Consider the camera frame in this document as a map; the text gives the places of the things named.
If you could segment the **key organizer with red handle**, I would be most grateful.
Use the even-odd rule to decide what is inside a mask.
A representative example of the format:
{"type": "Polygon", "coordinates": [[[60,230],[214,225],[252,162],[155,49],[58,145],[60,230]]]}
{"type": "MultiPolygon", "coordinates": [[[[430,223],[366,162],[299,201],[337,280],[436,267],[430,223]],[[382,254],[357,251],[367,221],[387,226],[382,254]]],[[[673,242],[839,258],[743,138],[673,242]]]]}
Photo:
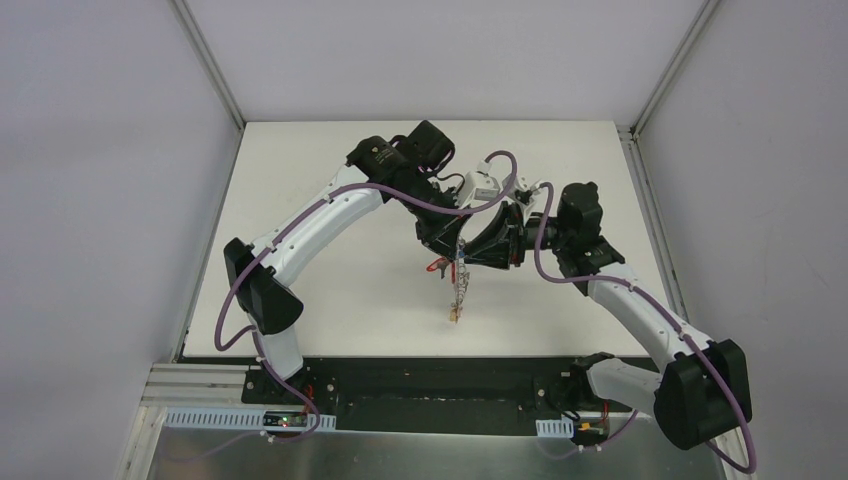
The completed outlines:
{"type": "Polygon", "coordinates": [[[457,324],[463,312],[463,303],[470,281],[470,272],[465,263],[465,241],[459,239],[452,260],[439,257],[427,267],[428,273],[438,272],[442,279],[448,279],[453,289],[453,301],[450,304],[449,321],[457,324]]]}

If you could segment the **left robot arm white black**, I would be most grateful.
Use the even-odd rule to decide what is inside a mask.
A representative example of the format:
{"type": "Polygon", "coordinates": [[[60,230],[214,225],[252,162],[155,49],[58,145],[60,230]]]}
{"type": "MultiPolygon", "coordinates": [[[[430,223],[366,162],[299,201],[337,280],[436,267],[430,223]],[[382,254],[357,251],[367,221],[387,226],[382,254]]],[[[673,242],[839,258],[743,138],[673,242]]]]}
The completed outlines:
{"type": "Polygon", "coordinates": [[[382,186],[403,193],[400,202],[424,236],[456,221],[455,194],[430,181],[454,153],[454,143],[429,121],[389,140],[363,139],[310,204],[251,243],[233,238],[225,246],[229,291],[219,315],[232,303],[247,314],[259,357],[273,370],[266,389],[279,403],[293,404],[305,390],[295,332],[304,305],[291,290],[295,280],[344,230],[391,199],[382,186]]]}

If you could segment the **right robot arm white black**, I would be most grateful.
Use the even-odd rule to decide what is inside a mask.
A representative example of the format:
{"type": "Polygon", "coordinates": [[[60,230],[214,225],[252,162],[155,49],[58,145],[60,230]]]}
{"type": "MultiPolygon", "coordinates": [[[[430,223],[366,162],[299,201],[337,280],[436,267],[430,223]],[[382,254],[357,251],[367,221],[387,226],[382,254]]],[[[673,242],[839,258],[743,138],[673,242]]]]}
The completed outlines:
{"type": "Polygon", "coordinates": [[[668,310],[640,285],[624,257],[602,236],[603,209],[595,183],[567,185],[547,211],[525,216],[505,202],[495,219],[462,249],[470,264],[509,269],[528,252],[536,263],[545,250],[558,263],[560,277],[617,319],[655,365],[650,371],[599,352],[575,361],[552,404],[565,411],[590,410],[603,401],[648,413],[677,448],[688,450],[730,431],[754,449],[749,423],[752,406],[747,361],[732,340],[715,341],[668,310]]]}

